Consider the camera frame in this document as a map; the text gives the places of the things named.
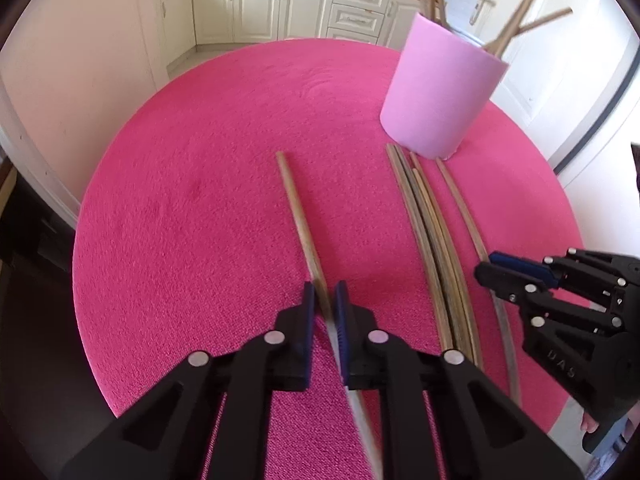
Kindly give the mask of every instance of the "bundle of sticks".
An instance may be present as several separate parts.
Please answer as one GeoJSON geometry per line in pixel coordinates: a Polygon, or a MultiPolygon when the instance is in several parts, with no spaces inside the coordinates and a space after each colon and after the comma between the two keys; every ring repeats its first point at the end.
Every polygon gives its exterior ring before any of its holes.
{"type": "Polygon", "coordinates": [[[568,14],[571,14],[573,12],[570,7],[566,7],[564,9],[543,16],[542,18],[534,20],[533,22],[527,23],[527,25],[522,25],[522,20],[529,12],[533,1],[534,0],[521,0],[516,10],[513,12],[511,17],[507,20],[507,23],[500,31],[500,34],[498,34],[498,37],[495,38],[495,40],[485,44],[482,49],[487,51],[489,54],[493,54],[495,57],[501,59],[513,38],[516,38],[524,32],[529,32],[534,28],[541,27],[542,25],[545,25],[545,23],[549,23],[557,20],[558,18],[562,18],[563,16],[567,16],[568,14]]]}
{"type": "MultiPolygon", "coordinates": [[[[440,347],[442,350],[457,348],[482,369],[478,327],[465,276],[433,189],[415,153],[410,154],[411,167],[399,146],[388,144],[386,152],[398,181],[424,266],[440,347]]],[[[487,250],[478,227],[455,181],[441,160],[437,159],[436,163],[465,222],[479,260],[487,261],[487,250]]],[[[504,348],[510,397],[520,405],[520,380],[509,319],[504,304],[494,295],[492,301],[504,348]]]]}

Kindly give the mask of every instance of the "white wall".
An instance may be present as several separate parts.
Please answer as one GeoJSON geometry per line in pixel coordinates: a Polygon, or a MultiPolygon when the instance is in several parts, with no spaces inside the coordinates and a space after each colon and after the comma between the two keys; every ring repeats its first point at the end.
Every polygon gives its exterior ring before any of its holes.
{"type": "Polygon", "coordinates": [[[155,31],[153,0],[32,0],[0,51],[5,136],[35,147],[78,201],[111,139],[167,82],[155,31]]]}
{"type": "Polygon", "coordinates": [[[640,137],[640,75],[609,121],[559,175],[586,248],[640,256],[632,140],[640,137]]]}

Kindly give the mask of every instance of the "tiled floor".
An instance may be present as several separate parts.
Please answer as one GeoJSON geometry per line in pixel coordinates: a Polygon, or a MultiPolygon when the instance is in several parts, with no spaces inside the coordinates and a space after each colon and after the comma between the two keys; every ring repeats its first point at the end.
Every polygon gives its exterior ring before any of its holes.
{"type": "Polygon", "coordinates": [[[222,56],[226,52],[230,52],[229,50],[211,50],[209,52],[194,52],[191,54],[185,61],[180,63],[177,67],[169,72],[169,79],[175,79],[178,76],[188,72],[192,68],[197,67],[198,65],[208,61],[209,59],[213,59],[214,57],[222,56]]]}

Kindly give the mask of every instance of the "door handle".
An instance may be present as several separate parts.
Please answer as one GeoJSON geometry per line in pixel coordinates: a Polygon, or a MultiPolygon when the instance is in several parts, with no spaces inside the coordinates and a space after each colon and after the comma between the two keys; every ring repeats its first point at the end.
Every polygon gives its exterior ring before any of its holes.
{"type": "Polygon", "coordinates": [[[476,21],[478,20],[478,17],[480,16],[480,13],[482,12],[482,8],[484,8],[484,4],[489,4],[491,6],[495,5],[495,1],[493,0],[478,0],[478,3],[476,3],[476,8],[474,9],[473,14],[471,15],[471,18],[469,18],[469,25],[475,25],[476,21]]]}

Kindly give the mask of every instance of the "white door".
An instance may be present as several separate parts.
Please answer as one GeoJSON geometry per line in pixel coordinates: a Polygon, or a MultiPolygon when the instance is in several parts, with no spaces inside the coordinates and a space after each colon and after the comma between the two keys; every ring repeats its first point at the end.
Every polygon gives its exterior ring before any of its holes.
{"type": "Polygon", "coordinates": [[[196,44],[193,5],[191,0],[161,0],[161,4],[167,62],[171,63],[196,44]]]}
{"type": "Polygon", "coordinates": [[[263,43],[278,39],[280,0],[233,0],[234,41],[263,43]]]}
{"type": "Polygon", "coordinates": [[[418,10],[416,0],[389,0],[377,44],[402,50],[418,10]]]}
{"type": "Polygon", "coordinates": [[[331,0],[281,0],[278,39],[325,38],[331,0]]]}
{"type": "Polygon", "coordinates": [[[198,44],[233,43],[233,1],[193,0],[193,23],[198,44]]]}

